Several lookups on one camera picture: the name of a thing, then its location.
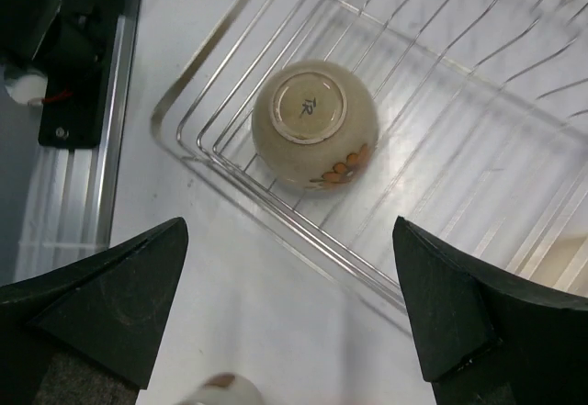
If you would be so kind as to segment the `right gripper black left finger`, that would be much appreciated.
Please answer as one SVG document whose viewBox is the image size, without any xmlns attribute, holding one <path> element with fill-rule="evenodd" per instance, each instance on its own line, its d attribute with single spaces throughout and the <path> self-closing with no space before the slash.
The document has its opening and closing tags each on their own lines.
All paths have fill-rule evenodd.
<svg viewBox="0 0 588 405">
<path fill-rule="evenodd" d="M 187 246 L 178 217 L 3 286 L 2 403 L 135 403 L 152 376 Z"/>
</svg>

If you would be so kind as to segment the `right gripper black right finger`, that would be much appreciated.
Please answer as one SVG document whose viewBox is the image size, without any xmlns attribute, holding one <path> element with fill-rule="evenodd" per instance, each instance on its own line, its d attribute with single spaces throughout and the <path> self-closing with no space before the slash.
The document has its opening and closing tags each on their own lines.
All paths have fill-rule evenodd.
<svg viewBox="0 0 588 405">
<path fill-rule="evenodd" d="M 586 298 L 515 276 L 404 218 L 392 239 L 436 403 L 586 403 Z"/>
</svg>

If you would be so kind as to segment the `steel cup brown band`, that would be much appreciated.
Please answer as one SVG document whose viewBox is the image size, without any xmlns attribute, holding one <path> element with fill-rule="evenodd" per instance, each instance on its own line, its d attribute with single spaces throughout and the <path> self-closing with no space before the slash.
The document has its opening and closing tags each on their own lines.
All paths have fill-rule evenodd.
<svg viewBox="0 0 588 405">
<path fill-rule="evenodd" d="M 208 378 L 180 404 L 203 405 L 264 405 L 259 389 L 246 377 L 219 373 Z"/>
</svg>

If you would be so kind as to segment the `beige floral ceramic bowl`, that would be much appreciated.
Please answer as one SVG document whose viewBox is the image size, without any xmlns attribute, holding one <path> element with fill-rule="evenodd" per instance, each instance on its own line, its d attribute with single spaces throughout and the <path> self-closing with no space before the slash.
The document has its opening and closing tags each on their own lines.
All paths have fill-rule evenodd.
<svg viewBox="0 0 588 405">
<path fill-rule="evenodd" d="M 332 190 L 362 175 L 378 136 L 377 106 L 363 82 L 328 61 L 295 62 L 263 82 L 251 116 L 258 156 L 277 180 Z"/>
</svg>

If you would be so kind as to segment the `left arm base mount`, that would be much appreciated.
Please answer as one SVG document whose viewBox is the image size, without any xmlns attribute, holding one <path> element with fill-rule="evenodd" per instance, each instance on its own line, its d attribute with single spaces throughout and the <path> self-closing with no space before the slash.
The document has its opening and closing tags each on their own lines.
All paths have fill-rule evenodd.
<svg viewBox="0 0 588 405">
<path fill-rule="evenodd" d="M 1 60 L 46 75 L 38 142 L 100 141 L 117 24 L 135 0 L 1 0 Z"/>
</svg>

